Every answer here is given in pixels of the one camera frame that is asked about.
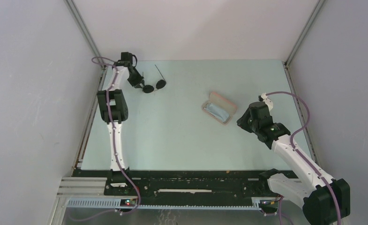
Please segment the black sunglasses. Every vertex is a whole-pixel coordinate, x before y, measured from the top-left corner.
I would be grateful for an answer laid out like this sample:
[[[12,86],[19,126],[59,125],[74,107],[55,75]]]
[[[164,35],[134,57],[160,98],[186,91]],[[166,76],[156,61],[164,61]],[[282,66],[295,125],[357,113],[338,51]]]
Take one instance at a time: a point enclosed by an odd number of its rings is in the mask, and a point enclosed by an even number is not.
[[[142,90],[143,93],[149,94],[149,93],[155,92],[157,90],[160,90],[160,89],[164,88],[167,85],[167,81],[164,78],[164,76],[161,73],[161,71],[158,68],[158,66],[156,64],[154,66],[157,69],[158,73],[160,74],[161,79],[158,80],[155,85],[145,84],[144,74],[141,73],[141,76],[142,76],[142,79],[143,80],[140,82],[140,89]]]

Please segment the light blue cleaning cloth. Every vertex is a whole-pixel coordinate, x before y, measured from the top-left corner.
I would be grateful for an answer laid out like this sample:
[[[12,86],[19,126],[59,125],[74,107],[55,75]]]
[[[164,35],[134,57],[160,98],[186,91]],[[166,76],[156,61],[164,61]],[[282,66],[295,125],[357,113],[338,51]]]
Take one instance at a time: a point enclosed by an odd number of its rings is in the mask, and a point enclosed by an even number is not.
[[[225,123],[230,118],[230,114],[225,109],[214,103],[206,104],[204,110],[222,123]]]

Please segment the pink glasses case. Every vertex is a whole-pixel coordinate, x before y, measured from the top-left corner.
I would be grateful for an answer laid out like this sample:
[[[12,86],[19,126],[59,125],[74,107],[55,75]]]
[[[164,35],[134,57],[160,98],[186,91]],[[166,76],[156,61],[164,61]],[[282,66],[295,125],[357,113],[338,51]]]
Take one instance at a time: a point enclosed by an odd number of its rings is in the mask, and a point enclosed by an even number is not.
[[[211,92],[209,98],[201,106],[202,110],[223,125],[227,125],[237,111],[237,106],[216,92]]]

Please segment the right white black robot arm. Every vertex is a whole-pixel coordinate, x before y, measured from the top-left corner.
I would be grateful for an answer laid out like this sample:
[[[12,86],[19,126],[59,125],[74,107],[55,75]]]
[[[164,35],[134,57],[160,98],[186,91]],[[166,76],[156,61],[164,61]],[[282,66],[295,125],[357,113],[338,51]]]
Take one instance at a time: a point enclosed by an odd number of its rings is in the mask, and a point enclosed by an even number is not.
[[[312,225],[330,225],[351,213],[351,190],[344,179],[335,179],[317,165],[298,146],[290,131],[273,122],[268,105],[251,103],[237,125],[257,136],[270,150],[283,159],[300,179],[297,183],[276,169],[260,175],[258,191],[264,196],[283,196],[299,208]]]

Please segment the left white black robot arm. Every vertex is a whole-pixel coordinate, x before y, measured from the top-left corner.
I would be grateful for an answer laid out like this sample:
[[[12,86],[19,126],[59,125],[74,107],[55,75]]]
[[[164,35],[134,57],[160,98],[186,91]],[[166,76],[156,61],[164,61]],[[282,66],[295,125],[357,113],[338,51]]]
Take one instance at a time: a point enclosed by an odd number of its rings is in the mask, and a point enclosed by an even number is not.
[[[122,86],[124,81],[136,88],[144,86],[144,78],[136,69],[138,59],[130,52],[122,52],[120,59],[112,64],[112,79],[105,90],[97,92],[101,119],[106,123],[111,144],[111,186],[121,195],[132,192],[133,182],[127,174],[129,166],[124,160],[122,147],[122,123],[128,119],[128,105]]]

